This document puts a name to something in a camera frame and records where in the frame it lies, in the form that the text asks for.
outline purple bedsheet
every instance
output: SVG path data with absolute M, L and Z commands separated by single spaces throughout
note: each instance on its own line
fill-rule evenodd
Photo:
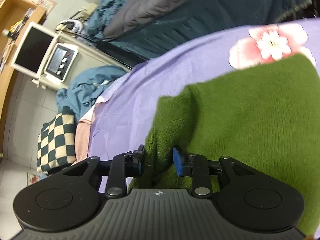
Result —
M 304 46 L 311 50 L 320 73 L 320 20 L 296 22 L 308 34 Z M 249 28 L 252 26 L 224 30 L 189 41 L 161 57 L 137 65 L 131 73 L 115 82 L 102 95 L 109 101 L 96 107 L 89 156 L 111 160 L 117 154 L 144 144 L 158 98 L 176 96 L 188 84 L 234 71 L 228 63 L 229 50 L 237 40 L 249 37 Z M 102 190 L 105 183 L 106 178 L 101 184 Z

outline pink flower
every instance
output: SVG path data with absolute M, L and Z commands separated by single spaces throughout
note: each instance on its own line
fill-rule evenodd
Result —
M 229 63 L 237 70 L 271 63 L 284 57 L 302 53 L 316 66 L 312 53 L 302 45 L 307 33 L 296 23 L 267 25 L 249 29 L 250 38 L 236 42 L 229 51 Z

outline black and white checkered fabric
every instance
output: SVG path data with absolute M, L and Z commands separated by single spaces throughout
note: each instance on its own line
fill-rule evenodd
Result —
M 66 106 L 62 113 L 43 125 L 38 137 L 38 172 L 76 161 L 75 131 L 73 112 Z

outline wooden desk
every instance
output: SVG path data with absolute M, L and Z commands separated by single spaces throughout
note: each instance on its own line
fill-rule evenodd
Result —
M 7 119 L 12 89 L 18 75 L 18 72 L 10 67 L 12 57 L 28 24 L 30 22 L 42 23 L 45 19 L 45 9 L 27 0 L 4 0 L 0 5 L 0 33 L 3 29 L 9 29 L 13 24 L 23 19 L 25 12 L 29 8 L 33 8 L 35 11 L 24 25 L 21 33 L 12 46 L 6 65 L 3 72 L 0 74 L 0 153 L 3 153 L 5 121 Z M 3 48 L 7 43 L 7 39 L 7 37 L 0 36 L 1 55 Z

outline black screen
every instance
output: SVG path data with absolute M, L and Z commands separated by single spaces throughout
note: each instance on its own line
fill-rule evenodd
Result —
M 37 73 L 52 39 L 52 36 L 32 27 L 15 63 Z
M 60 64 L 62 64 L 62 59 L 66 55 L 67 51 L 61 48 L 56 48 L 56 51 L 54 52 L 51 61 L 48 66 L 48 70 L 56 73 L 59 69 Z

